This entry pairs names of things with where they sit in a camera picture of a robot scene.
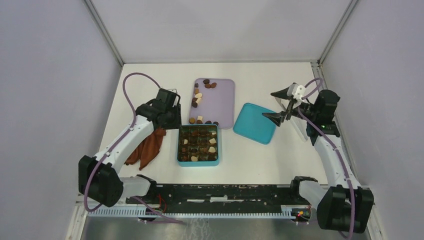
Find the teal box lid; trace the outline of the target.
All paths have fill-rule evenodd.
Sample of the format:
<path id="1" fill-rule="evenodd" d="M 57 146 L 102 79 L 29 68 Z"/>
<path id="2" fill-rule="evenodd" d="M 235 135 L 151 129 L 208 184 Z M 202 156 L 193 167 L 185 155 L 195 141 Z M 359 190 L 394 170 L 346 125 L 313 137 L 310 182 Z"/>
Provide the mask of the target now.
<path id="1" fill-rule="evenodd" d="M 262 113 L 275 112 L 253 103 L 245 103 L 233 125 L 233 132 L 257 143 L 269 144 L 277 126 Z"/>

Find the teal chocolate box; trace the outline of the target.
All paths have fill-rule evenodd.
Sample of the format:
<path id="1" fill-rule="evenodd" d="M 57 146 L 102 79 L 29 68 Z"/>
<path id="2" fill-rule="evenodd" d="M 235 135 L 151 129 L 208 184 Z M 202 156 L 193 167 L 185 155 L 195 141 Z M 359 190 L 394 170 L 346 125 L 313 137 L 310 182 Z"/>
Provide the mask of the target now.
<path id="1" fill-rule="evenodd" d="M 211 136 L 211 132 L 217 132 L 217 136 Z M 215 138 L 217 143 L 210 144 L 209 140 Z M 183 125 L 178 130 L 178 142 L 176 161 L 181 167 L 215 167 L 220 163 L 219 128 L 216 124 Z M 210 147 L 216 149 L 215 153 L 209 153 Z M 196 156 L 198 161 L 191 161 Z"/>

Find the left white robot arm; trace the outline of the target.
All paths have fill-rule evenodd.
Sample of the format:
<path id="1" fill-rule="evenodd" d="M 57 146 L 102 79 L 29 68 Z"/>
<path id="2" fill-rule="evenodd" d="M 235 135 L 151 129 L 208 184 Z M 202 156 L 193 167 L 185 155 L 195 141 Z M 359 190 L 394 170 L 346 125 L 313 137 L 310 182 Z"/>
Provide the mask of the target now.
<path id="1" fill-rule="evenodd" d="M 87 208 L 92 199 L 112 207 L 121 198 L 139 197 L 153 203 L 157 190 L 145 176 L 119 177 L 119 172 L 134 150 L 155 130 L 174 130 L 182 126 L 180 95 L 176 90 L 160 88 L 155 98 L 133 109 L 134 119 L 103 150 L 83 156 L 78 163 L 78 190 Z"/>

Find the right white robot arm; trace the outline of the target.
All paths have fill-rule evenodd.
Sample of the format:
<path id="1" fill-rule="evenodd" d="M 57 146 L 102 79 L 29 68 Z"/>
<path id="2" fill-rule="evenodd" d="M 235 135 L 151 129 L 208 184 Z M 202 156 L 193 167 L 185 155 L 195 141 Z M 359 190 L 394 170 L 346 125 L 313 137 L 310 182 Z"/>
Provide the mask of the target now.
<path id="1" fill-rule="evenodd" d="M 327 188 L 313 177 L 296 176 L 291 181 L 289 199 L 295 204 L 308 201 L 316 211 L 316 220 L 323 230 L 340 232 L 345 238 L 365 232 L 374 205 L 371 190 L 361 186 L 354 176 L 342 148 L 339 129 L 334 121 L 340 97 L 332 90 L 321 90 L 314 103 L 304 96 L 305 87 L 298 84 L 271 96 L 287 100 L 281 112 L 264 112 L 276 126 L 298 118 L 306 121 L 306 136 L 322 162 Z"/>

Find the purple chocolate tray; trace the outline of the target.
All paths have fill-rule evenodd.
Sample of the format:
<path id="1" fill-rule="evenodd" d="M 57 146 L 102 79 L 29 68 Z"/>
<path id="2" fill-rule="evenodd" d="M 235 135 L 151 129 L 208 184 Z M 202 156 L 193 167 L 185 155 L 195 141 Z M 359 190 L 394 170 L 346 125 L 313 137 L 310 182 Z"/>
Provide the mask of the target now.
<path id="1" fill-rule="evenodd" d="M 193 94 L 190 100 L 196 98 L 196 94 L 202 94 L 197 107 L 189 104 L 187 119 L 202 117 L 202 122 L 217 122 L 220 129 L 231 129 L 234 125 L 236 85 L 231 79 L 209 78 L 209 84 L 215 87 L 207 88 L 205 78 L 194 81 Z"/>

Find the brown cloth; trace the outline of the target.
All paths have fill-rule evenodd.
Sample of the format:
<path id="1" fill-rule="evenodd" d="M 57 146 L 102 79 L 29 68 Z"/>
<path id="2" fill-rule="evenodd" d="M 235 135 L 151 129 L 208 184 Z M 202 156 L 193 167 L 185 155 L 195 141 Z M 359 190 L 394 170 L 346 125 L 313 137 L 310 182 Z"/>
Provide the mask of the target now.
<path id="1" fill-rule="evenodd" d="M 138 169 L 141 171 L 157 157 L 166 134 L 167 131 L 165 129 L 158 128 L 154 130 L 137 148 L 135 148 L 124 164 L 128 166 L 139 162 Z"/>

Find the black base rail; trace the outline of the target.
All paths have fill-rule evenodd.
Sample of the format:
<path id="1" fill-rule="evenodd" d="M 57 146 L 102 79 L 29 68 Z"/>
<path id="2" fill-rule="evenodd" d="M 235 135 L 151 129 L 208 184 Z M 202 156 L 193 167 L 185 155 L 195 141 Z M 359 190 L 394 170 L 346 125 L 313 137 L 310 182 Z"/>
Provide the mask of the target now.
<path id="1" fill-rule="evenodd" d="M 157 184 L 142 197 L 129 197 L 158 205 L 166 214 L 271 214 L 281 207 L 308 206 L 289 185 Z"/>

